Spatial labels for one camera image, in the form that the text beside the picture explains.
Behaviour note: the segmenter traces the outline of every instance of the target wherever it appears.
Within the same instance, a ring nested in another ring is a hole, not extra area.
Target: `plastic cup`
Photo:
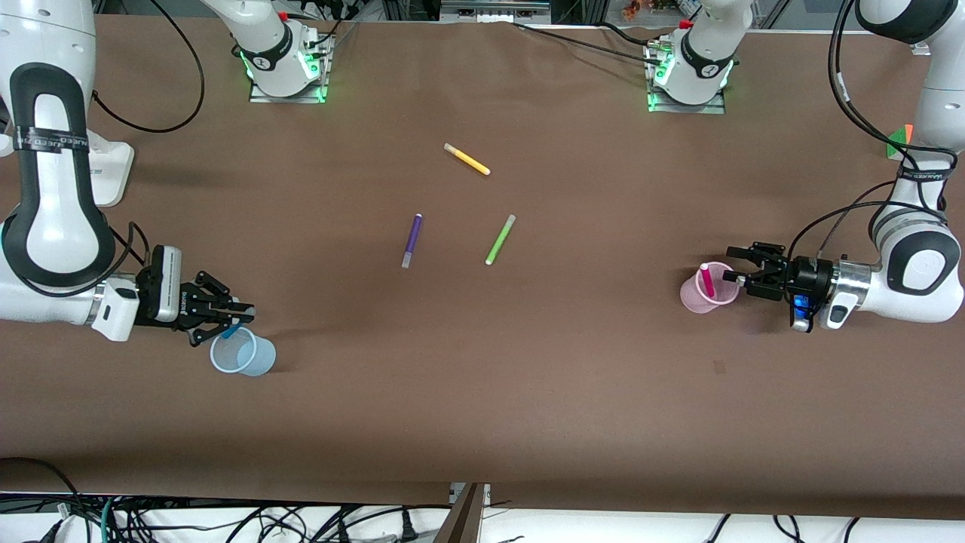
[[[211,341],[211,363],[218,371],[248,377],[264,375],[275,363],[275,346],[247,328],[239,328],[228,339],[218,335]]]
[[[709,313],[721,305],[737,300],[737,295],[740,294],[740,285],[724,280],[724,272],[732,271],[733,268],[723,262],[706,264],[710,270],[710,282],[714,285],[714,298],[707,295],[700,268],[693,277],[680,285],[680,301],[694,313]]]

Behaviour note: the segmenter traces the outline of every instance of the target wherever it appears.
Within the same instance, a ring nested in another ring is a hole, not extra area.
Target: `cable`
[[[883,134],[881,130],[877,129],[870,121],[868,121],[868,119],[866,119],[854,106],[854,103],[851,101],[851,97],[847,95],[847,90],[844,85],[844,77],[841,74],[841,37],[844,34],[844,23],[848,17],[848,14],[851,12],[851,8],[854,6],[854,2],[855,0],[847,0],[841,4],[841,9],[838,11],[838,18],[835,21],[834,30],[831,34],[831,44],[828,47],[828,79],[831,83],[831,89],[835,96],[835,102],[838,104],[838,107],[848,118],[848,120],[850,120],[855,126],[863,130],[871,137],[887,143],[897,149],[901,155],[908,160],[909,164],[911,164],[915,170],[919,170],[919,166],[918,163],[908,154],[909,150],[948,155],[951,157],[951,168],[954,169],[954,167],[958,164],[958,154],[955,151],[939,147],[923,147],[893,141],[891,138]]]
[[[345,517],[354,513],[355,511],[358,511],[361,508],[362,508],[361,505],[343,505],[341,508],[339,508],[338,511],[335,512],[334,515],[329,517],[328,520],[321,525],[321,528],[319,528],[318,531],[315,532],[315,535],[313,535],[312,538],[308,540],[308,543],[317,543],[319,539],[322,537],[322,535],[324,535],[325,533],[328,532],[328,530],[330,530],[335,525],[337,525],[339,521],[343,521]]]
[[[241,532],[241,529],[243,529],[248,523],[255,520],[257,517],[259,517],[264,512],[265,509],[266,507],[259,507],[254,511],[252,511],[251,514],[249,514],[247,517],[242,519],[241,522],[239,522],[238,525],[234,527],[232,532],[228,535],[228,539],[225,539],[225,543],[232,543],[232,541],[238,535],[238,533]]]
[[[352,521],[352,522],[350,522],[350,523],[345,524],[343,527],[339,527],[339,528],[340,528],[340,530],[341,530],[341,529],[349,529],[349,528],[351,528],[351,527],[353,527],[353,526],[355,526],[355,525],[357,525],[357,524],[364,523],[364,522],[366,522],[366,521],[368,521],[368,520],[371,520],[371,519],[374,519],[374,518],[376,518],[376,517],[381,517],[381,516],[383,516],[383,515],[390,515],[390,514],[392,514],[392,513],[399,513],[399,512],[401,512],[401,511],[403,511],[403,510],[406,510],[406,509],[409,510],[409,511],[412,511],[412,510],[415,510],[415,509],[451,509],[451,507],[449,507],[448,505],[414,505],[414,506],[412,506],[412,507],[406,507],[406,506],[403,506],[403,507],[393,507],[393,508],[391,508],[391,509],[384,509],[384,510],[382,510],[382,511],[376,511],[376,512],[370,514],[370,515],[366,515],[366,516],[364,516],[364,517],[360,517],[360,518],[355,519],[354,521]],[[335,535],[336,535],[336,534],[333,534],[333,535],[330,535],[330,536],[326,537],[326,538],[324,539],[324,542],[325,542],[325,543],[328,543],[329,541],[331,541],[332,537],[334,537]]]
[[[523,30],[528,30],[530,32],[536,32],[537,34],[542,34],[543,36],[549,36],[550,38],[556,38],[557,40],[563,40],[564,42],[576,43],[577,45],[583,45],[584,47],[589,47],[590,49],[596,49],[597,51],[603,51],[604,53],[610,53],[612,55],[617,55],[623,58],[628,58],[632,60],[640,61],[644,64],[653,64],[654,66],[660,64],[657,59],[638,57],[637,55],[631,55],[629,53],[624,53],[622,51],[616,51],[614,49],[608,49],[606,47],[601,47],[593,43],[580,42],[579,40],[574,40],[568,36],[561,36],[559,34],[553,34],[552,32],[546,32],[545,30],[540,30],[538,28],[533,28],[526,26],[525,24],[519,24],[518,22],[511,22],[512,26],[521,28]]]
[[[793,258],[794,258],[794,247],[797,245],[798,242],[801,241],[801,238],[803,238],[805,234],[807,234],[808,232],[810,232],[811,229],[814,228],[815,226],[817,226],[818,224],[824,222],[825,220],[827,220],[827,219],[829,219],[829,218],[831,218],[831,217],[833,217],[833,216],[835,216],[835,215],[843,214],[843,213],[850,212],[851,210],[857,210],[857,209],[867,208],[867,207],[871,207],[871,206],[898,206],[898,207],[900,207],[900,208],[907,208],[907,209],[910,209],[910,210],[915,210],[915,211],[919,211],[919,212],[924,212],[924,213],[930,214],[930,215],[938,218],[938,219],[942,222],[942,224],[948,224],[948,221],[947,221],[947,220],[945,219],[945,217],[942,216],[940,213],[938,213],[938,212],[936,212],[936,211],[932,211],[932,210],[926,209],[926,208],[923,208],[923,207],[921,207],[921,206],[915,206],[915,205],[912,205],[912,204],[906,204],[906,203],[904,203],[904,202],[872,201],[872,202],[860,202],[860,203],[857,203],[857,204],[851,204],[850,206],[843,207],[843,208],[834,210],[834,211],[832,211],[832,212],[830,212],[830,213],[828,213],[828,214],[823,215],[822,217],[820,217],[820,218],[812,221],[811,224],[805,226],[800,232],[798,232],[797,236],[794,237],[794,241],[791,242],[790,246],[789,246],[788,249],[787,249],[787,260],[793,260]]]
[[[794,526],[794,533],[787,531],[781,526],[781,518],[778,517],[778,515],[774,515],[771,518],[774,520],[774,526],[778,527],[781,533],[794,541],[794,543],[804,543],[804,540],[801,539],[801,529],[797,526],[797,519],[794,518],[794,515],[787,515],[787,517],[790,519],[791,525]]]
[[[730,519],[731,519],[730,513],[721,517],[721,520],[717,522],[717,528],[714,529],[714,532],[710,535],[710,539],[707,539],[707,543],[715,543],[717,541],[717,538],[720,537],[721,530],[724,529],[724,525]]]
[[[895,184],[894,181],[886,181],[884,183],[879,183],[878,185],[875,185],[869,188],[868,190],[862,192],[860,196],[854,199],[854,202],[851,202],[851,205],[853,206],[858,202],[864,200],[865,198],[868,197],[869,194],[871,194],[872,192],[875,192],[877,189],[881,188],[882,186],[888,186],[888,185],[894,185],[894,184]],[[828,242],[831,241],[831,238],[835,235],[835,232],[838,231],[838,227],[841,226],[841,223],[844,222],[844,218],[847,217],[847,214],[849,213],[851,213],[851,210],[848,210],[842,213],[838,217],[838,220],[835,221],[834,226],[831,227],[831,230],[828,231],[828,235],[825,236],[824,241],[821,242],[821,247],[817,249],[817,254],[816,254],[817,258],[821,258],[821,253],[824,252],[824,247],[828,246]]]
[[[133,129],[141,130],[143,132],[149,132],[153,134],[163,134],[163,133],[173,132],[177,129],[184,128],[185,126],[187,126],[188,123],[190,123],[191,121],[194,121],[194,118],[198,116],[199,112],[201,112],[201,106],[202,104],[205,103],[205,69],[201,66],[201,59],[198,58],[198,52],[194,50],[194,45],[192,45],[191,41],[187,39],[187,36],[184,35],[184,32],[181,31],[180,27],[175,22],[175,20],[172,19],[171,16],[168,15],[166,11],[164,11],[164,8],[162,8],[161,5],[157,3],[157,0],[149,0],[149,1],[152,4],[154,4],[154,6],[157,8],[159,12],[161,12],[162,15],[164,15],[164,18],[168,19],[168,22],[171,23],[171,26],[174,27],[174,29],[178,32],[178,35],[181,36],[181,39],[184,40],[184,44],[187,45],[188,50],[191,51],[191,56],[194,57],[194,63],[198,67],[198,78],[201,79],[201,91],[198,93],[198,103],[197,105],[194,106],[194,111],[192,111],[191,114],[187,116],[187,119],[184,119],[183,121],[181,121],[180,123],[177,123],[172,127],[167,127],[165,129],[151,129],[148,127],[142,127],[141,125],[131,123],[127,119],[115,113],[113,110],[111,110],[110,107],[107,107],[107,104],[105,104],[103,100],[100,99],[100,95],[97,93],[97,90],[94,90],[94,92],[92,93],[92,98],[94,98],[94,101],[97,102],[97,105],[99,105],[100,108],[104,110],[104,113],[107,113],[108,115],[113,117],[116,121],[124,125],[127,125]]]
[[[305,519],[303,519],[301,515],[298,514],[298,509],[301,509],[301,508],[302,507],[294,507],[293,509],[288,510],[288,512],[279,519],[276,519],[268,515],[267,517],[272,520],[272,524],[262,526],[262,531],[258,536],[258,543],[262,543],[265,540],[265,538],[267,538],[268,534],[271,533],[271,531],[276,528],[281,530],[287,529],[288,531],[293,531],[295,533],[300,534],[301,535],[301,538],[299,539],[300,542],[304,542],[306,539],[308,539],[308,532],[307,532],[308,528],[305,524]],[[296,529],[292,525],[285,522],[285,519],[287,519],[291,515],[294,515],[295,518],[301,521],[302,529]]]
[[[647,40],[637,40],[637,39],[634,38],[633,36],[630,36],[629,34],[623,32],[623,31],[620,29],[620,27],[618,27],[617,25],[612,24],[612,23],[609,23],[609,22],[607,22],[607,21],[605,21],[605,20],[596,23],[596,26],[598,26],[598,27],[600,27],[600,28],[609,28],[610,30],[616,32],[616,33],[617,33],[617,36],[620,36],[621,38],[623,38],[624,40],[627,40],[627,41],[630,42],[630,43],[634,43],[634,44],[636,44],[636,45],[642,45],[642,46],[644,46],[644,47],[647,46],[647,43],[648,43]]]
[[[309,43],[308,43],[308,47],[309,47],[309,48],[312,48],[312,47],[318,45],[319,43],[322,43],[322,42],[330,39],[332,36],[335,35],[335,31],[339,29],[339,25],[340,25],[340,24],[342,24],[342,19],[336,20],[336,21],[335,21],[335,26],[333,26],[332,29],[328,31],[328,34],[325,34],[324,36],[322,36],[321,38],[319,38],[318,40],[316,40],[316,41],[314,41],[314,42],[309,42]]]
[[[117,240],[118,242],[121,242],[121,244],[123,244],[123,243],[124,243],[124,238],[123,238],[120,234],[118,234],[118,231],[115,230],[114,227],[111,226],[111,225],[109,225],[109,224],[108,224],[107,226],[111,229],[111,234],[114,234],[114,239]],[[141,241],[142,241],[142,242],[145,242],[145,243],[144,243],[145,249],[146,249],[148,252],[150,252],[150,250],[147,249],[146,239],[147,239],[147,238],[144,238],[144,237],[142,236]],[[141,255],[137,254],[137,252],[135,252],[133,249],[130,251],[130,255],[131,255],[132,257],[134,257],[134,260],[136,260],[137,263],[140,264],[141,266],[144,266],[144,265],[146,264],[146,261],[145,261],[143,258],[141,258]]]
[[[854,529],[854,525],[858,524],[861,517],[855,517],[847,523],[847,528],[844,529],[844,541],[842,543],[849,543],[851,540],[851,531]]]
[[[225,529],[237,525],[241,521],[234,521],[232,523],[218,525],[218,526],[189,526],[189,525],[173,525],[173,526],[158,526],[158,525],[142,525],[141,528],[148,529],[150,531],[168,531],[173,529],[190,529],[193,531],[215,531],[216,529]]]
[[[4,232],[6,232],[6,230],[7,230],[7,224],[8,224],[8,223],[5,221],[5,222],[4,222]],[[16,271],[14,271],[14,275],[16,275],[16,278],[17,278],[17,279],[20,279],[20,282],[22,282],[24,285],[26,285],[27,288],[29,288],[30,290],[36,292],[37,294],[46,296],[46,297],[48,297],[48,298],[70,298],[71,296],[77,296],[77,295],[79,295],[79,294],[83,294],[83,293],[91,290],[92,288],[94,288],[94,287],[95,287],[97,284],[99,284],[101,281],[105,281],[108,277],[110,277],[111,275],[113,275],[114,272],[116,272],[116,271],[118,270],[118,268],[121,267],[121,264],[123,264],[124,261],[127,260],[127,255],[130,254],[130,251],[131,251],[131,249],[133,248],[132,245],[133,245],[133,243],[134,243],[134,229],[135,229],[135,228],[137,228],[137,226],[134,224],[134,221],[130,221],[130,222],[127,223],[127,242],[124,243],[124,250],[121,251],[121,256],[118,257],[117,261],[115,261],[115,263],[114,263],[113,266],[111,266],[107,271],[105,271],[104,273],[102,273],[102,274],[100,275],[100,277],[98,277],[97,279],[95,279],[94,281],[92,281],[91,283],[89,283],[89,284],[88,284],[87,286],[85,286],[85,287],[81,287],[81,288],[79,288],[79,289],[76,289],[76,290],[73,290],[73,291],[70,291],[70,292],[64,292],[64,293],[49,292],[49,291],[45,291],[44,289],[42,289],[42,288],[38,287],[37,285],[35,285],[34,283],[30,282],[29,279],[27,279],[27,278],[24,277],[23,275],[20,275],[20,274],[17,273]]]
[[[108,543],[107,541],[107,517],[111,513],[111,505],[114,504],[114,499],[111,498],[104,504],[104,509],[100,512],[100,543]]]
[[[53,474],[57,475],[57,478],[64,483],[64,485],[68,488],[68,490],[70,490],[70,495],[73,497],[73,502],[77,504],[77,509],[79,511],[79,513],[77,514],[83,517],[86,523],[91,522],[90,518],[88,518],[88,515],[87,515],[89,510],[87,506],[84,505],[84,502],[81,501],[80,493],[77,492],[77,487],[73,486],[73,483],[70,482],[70,479],[64,474],[64,472],[61,472],[56,466],[54,466],[49,462],[46,462],[37,458],[30,458],[27,456],[7,456],[4,458],[0,458],[0,465],[10,464],[10,463],[33,464],[34,466],[40,466],[41,468],[44,468],[45,470],[48,470],[49,472],[52,472]],[[90,525],[85,524],[85,528],[86,528],[85,531],[87,532],[87,543],[91,543]]]

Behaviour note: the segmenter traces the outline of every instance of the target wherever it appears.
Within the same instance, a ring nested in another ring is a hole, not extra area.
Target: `black strap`
[[[948,170],[912,170],[906,168],[904,164],[898,168],[898,176],[901,179],[907,179],[908,181],[914,181],[918,183],[932,183],[936,181],[947,181],[951,177],[951,173],[954,172],[952,169]]]
[[[61,149],[90,151],[90,147],[86,133],[21,126],[17,126],[14,132],[14,149],[17,151],[60,153]]]
[[[244,55],[244,58],[248,60],[248,64],[260,71],[272,71],[275,69],[275,65],[278,64],[278,61],[282,60],[285,55],[289,54],[289,51],[291,51],[291,44],[294,43],[294,37],[291,33],[291,27],[289,27],[287,24],[283,24],[282,26],[285,27],[285,36],[282,37],[282,40],[278,42],[277,45],[266,51],[256,53],[255,51],[249,51],[240,45],[238,46],[238,49],[241,50],[241,54]]]
[[[718,73],[726,69],[728,64],[731,63],[731,59],[733,59],[733,54],[721,60],[710,60],[702,57],[694,50],[694,47],[690,45],[689,31],[684,34],[683,39],[680,40],[680,51],[683,53],[683,58],[687,61],[687,64],[694,67],[694,71],[697,72],[697,77],[700,79],[713,79]]]
[[[955,12],[958,0],[911,0],[905,11],[894,19],[874,24],[865,19],[858,2],[858,23],[873,34],[904,43],[918,43],[938,32]]]

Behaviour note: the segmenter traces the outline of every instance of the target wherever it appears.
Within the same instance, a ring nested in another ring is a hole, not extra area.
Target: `white floor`
[[[366,507],[352,518],[384,507]],[[311,507],[300,512],[306,531],[311,535],[337,507]],[[188,525],[212,527],[237,523],[250,513],[248,508],[181,509],[153,511],[145,519],[153,525]],[[411,512],[413,528],[418,532],[438,529],[446,516],[443,509]],[[704,543],[713,532],[720,515],[672,513],[617,513],[593,511],[551,511],[542,509],[487,509],[482,521],[481,543],[503,543],[518,536],[520,543]],[[0,515],[0,543],[37,541],[60,519],[57,513]],[[846,518],[797,517],[801,539],[807,543],[841,543]],[[790,522],[784,518],[785,526]],[[254,543],[260,526],[250,523],[234,543]],[[232,528],[211,531],[179,529],[156,533],[159,543],[224,543]],[[384,540],[401,533],[398,513],[372,519],[349,529],[353,540]],[[100,541],[98,531],[93,540]],[[274,531],[267,543],[296,543],[300,536],[287,531]],[[64,523],[57,543],[86,543],[84,527],[79,519]],[[734,515],[725,525],[718,543],[789,543],[770,517]],[[920,521],[899,519],[862,519],[851,534],[850,543],[962,543],[965,522]]]

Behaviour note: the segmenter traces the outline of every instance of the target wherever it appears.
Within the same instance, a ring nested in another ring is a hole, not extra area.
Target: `green marker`
[[[499,254],[499,249],[503,248],[503,242],[506,240],[506,236],[510,234],[510,228],[512,228],[512,224],[515,221],[516,215],[514,214],[511,214],[510,218],[506,219],[506,224],[503,225],[503,231],[499,233],[499,238],[496,238],[496,243],[489,249],[489,256],[485,257],[485,264],[487,266],[492,266],[492,263],[496,262],[496,255]]]

